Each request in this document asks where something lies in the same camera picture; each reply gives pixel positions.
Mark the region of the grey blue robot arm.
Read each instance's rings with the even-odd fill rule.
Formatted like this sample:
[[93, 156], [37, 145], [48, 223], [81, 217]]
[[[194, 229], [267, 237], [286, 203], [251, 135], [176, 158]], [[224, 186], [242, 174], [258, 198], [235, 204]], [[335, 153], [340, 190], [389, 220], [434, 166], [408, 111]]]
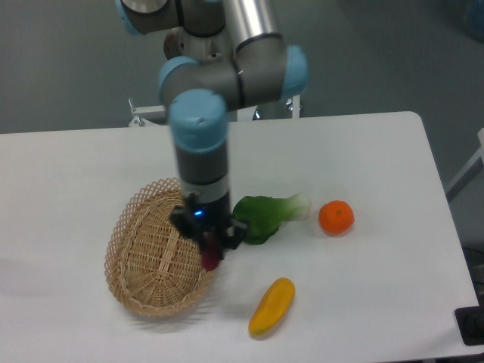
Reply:
[[231, 214], [228, 115], [301, 94], [309, 82], [307, 57], [284, 43], [268, 1], [118, 1], [116, 7], [132, 34], [182, 34], [178, 54], [158, 78], [184, 201], [170, 219], [213, 269], [248, 229]]

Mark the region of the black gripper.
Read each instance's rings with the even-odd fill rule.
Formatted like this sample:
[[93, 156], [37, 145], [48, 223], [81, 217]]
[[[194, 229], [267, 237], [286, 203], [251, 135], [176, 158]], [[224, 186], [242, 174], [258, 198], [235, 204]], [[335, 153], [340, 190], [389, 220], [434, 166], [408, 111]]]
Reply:
[[183, 206], [175, 206], [169, 220], [179, 234], [192, 240], [199, 250], [205, 250], [203, 232], [221, 233], [221, 260], [227, 250], [236, 250], [249, 232], [249, 224], [231, 217], [230, 194], [202, 203], [195, 193], [183, 198]]

